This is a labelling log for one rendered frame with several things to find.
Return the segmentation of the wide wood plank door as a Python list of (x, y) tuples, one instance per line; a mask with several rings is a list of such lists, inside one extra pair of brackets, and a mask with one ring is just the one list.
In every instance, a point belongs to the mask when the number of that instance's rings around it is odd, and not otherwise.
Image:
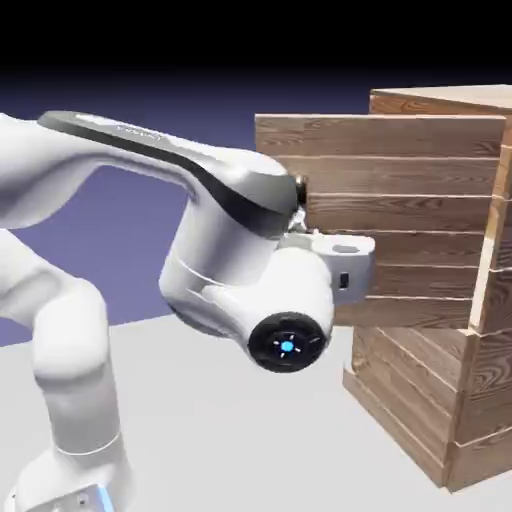
[(307, 223), (375, 240), (346, 326), (461, 328), (469, 319), (502, 116), (259, 114), (255, 143), (307, 181)]

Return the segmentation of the light wood cabinet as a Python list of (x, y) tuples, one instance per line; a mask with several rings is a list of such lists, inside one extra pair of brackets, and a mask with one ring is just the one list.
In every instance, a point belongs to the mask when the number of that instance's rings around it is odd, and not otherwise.
[(460, 412), (445, 488), (512, 470), (512, 84), (374, 89), (385, 114), (501, 114), (507, 124), (465, 333)]

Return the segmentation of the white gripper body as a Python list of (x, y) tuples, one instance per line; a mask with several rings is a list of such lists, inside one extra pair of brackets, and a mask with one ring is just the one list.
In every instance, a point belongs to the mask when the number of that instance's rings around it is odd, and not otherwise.
[(298, 208), (290, 220), (288, 226), (290, 234), (308, 234), (310, 232), (306, 224), (306, 211), (303, 208)]

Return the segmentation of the narrow wood plank door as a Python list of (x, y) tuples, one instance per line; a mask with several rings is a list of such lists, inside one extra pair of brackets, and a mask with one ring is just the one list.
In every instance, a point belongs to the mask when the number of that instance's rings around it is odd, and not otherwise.
[(356, 327), (343, 384), (439, 487), (447, 483), (468, 348), (451, 329)]

